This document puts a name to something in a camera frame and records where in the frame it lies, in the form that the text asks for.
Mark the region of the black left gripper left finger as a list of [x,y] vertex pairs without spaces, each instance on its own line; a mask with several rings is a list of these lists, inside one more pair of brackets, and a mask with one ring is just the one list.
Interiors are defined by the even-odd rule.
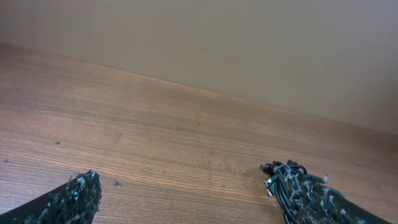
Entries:
[[1,215],[1,224],[91,224],[101,200],[99,173],[73,173],[69,181]]

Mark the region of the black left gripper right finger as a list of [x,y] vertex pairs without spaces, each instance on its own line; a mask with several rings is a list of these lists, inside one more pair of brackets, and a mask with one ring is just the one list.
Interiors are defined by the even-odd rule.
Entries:
[[302,176],[281,180],[281,208],[286,223],[388,222],[350,202],[337,191]]

